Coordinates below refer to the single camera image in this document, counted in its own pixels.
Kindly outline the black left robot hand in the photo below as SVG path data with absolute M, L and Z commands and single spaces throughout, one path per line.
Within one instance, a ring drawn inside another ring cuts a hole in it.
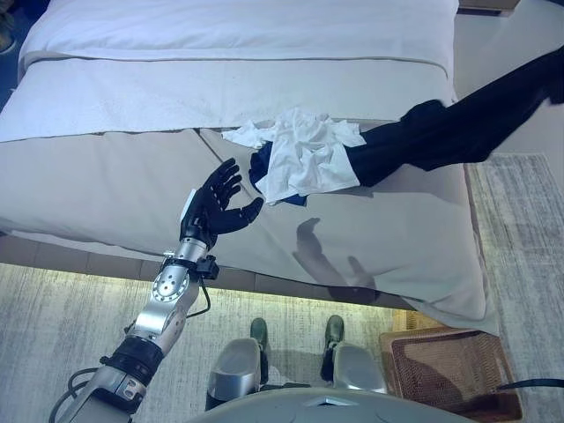
M 229 209 L 231 198 L 241 191 L 242 177 L 234 158 L 224 161 L 196 190 L 180 224 L 179 240 L 194 238 L 212 249 L 219 235 L 249 226 L 259 215 L 264 200 Z

